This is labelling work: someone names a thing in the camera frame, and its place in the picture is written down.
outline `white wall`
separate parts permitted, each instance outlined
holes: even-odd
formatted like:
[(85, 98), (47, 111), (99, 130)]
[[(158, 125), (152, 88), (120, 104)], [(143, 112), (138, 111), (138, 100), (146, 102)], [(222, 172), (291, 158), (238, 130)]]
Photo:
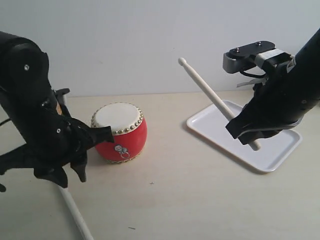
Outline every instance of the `white wall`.
[(179, 57), (221, 91), (248, 80), (224, 72), (224, 52), (268, 40), (295, 54), (320, 27), (319, 9), (319, 0), (2, 0), (0, 31), (36, 42), (53, 87), (73, 96), (199, 91)]

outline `cable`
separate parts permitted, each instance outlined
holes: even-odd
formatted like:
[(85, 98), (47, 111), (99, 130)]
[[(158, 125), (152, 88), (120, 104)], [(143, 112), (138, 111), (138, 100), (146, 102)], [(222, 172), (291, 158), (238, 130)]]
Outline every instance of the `cable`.
[(242, 75), (246, 76), (246, 77), (250, 77), (250, 78), (256, 78), (256, 79), (263, 79), (267, 74), (263, 74), (263, 75), (256, 75), (256, 74), (252, 74), (252, 73), (247, 73), (243, 70), (239, 71)]
[(10, 121), (11, 121), (11, 119), (10, 119), (10, 118), (8, 118), (8, 119), (6, 119), (6, 120), (4, 120), (4, 121), (0, 122), (0, 127), (1, 127), (3, 124), (6, 124), (7, 122), (10, 122)]

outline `drumstick tip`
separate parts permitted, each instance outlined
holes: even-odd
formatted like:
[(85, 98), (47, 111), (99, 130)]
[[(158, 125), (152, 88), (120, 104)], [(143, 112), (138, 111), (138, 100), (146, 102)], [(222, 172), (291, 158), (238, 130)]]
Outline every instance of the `drumstick tip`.
[(183, 66), (183, 65), (185, 65), (185, 64), (187, 63), (187, 61), (186, 61), (183, 57), (179, 57), (178, 63), (179, 63), (181, 66)]

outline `small red drum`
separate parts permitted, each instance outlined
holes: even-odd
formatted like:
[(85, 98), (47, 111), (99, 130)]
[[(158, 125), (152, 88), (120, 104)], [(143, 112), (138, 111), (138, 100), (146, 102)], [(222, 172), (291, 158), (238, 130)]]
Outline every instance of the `small red drum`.
[(95, 146), (110, 163), (123, 163), (140, 154), (147, 140), (147, 123), (140, 108), (125, 102), (103, 106), (91, 119), (92, 128), (111, 126), (114, 143)]

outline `drumstick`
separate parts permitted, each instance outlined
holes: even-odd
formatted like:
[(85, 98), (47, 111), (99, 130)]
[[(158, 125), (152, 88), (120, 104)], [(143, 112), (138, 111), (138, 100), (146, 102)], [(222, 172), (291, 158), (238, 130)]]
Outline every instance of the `drumstick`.
[[(228, 108), (228, 106), (221, 100), (221, 98), (212, 90), (212, 88), (202, 79), (202, 77), (194, 70), (187, 61), (180, 57), (178, 59), (179, 64), (184, 68), (193, 81), (201, 88), (201, 90), (207, 95), (207, 97), (213, 102), (213, 104), (220, 110), (228, 121), (235, 118), (234, 113)], [(258, 151), (261, 145), (255, 140), (249, 143), (250, 147), (254, 151)]]

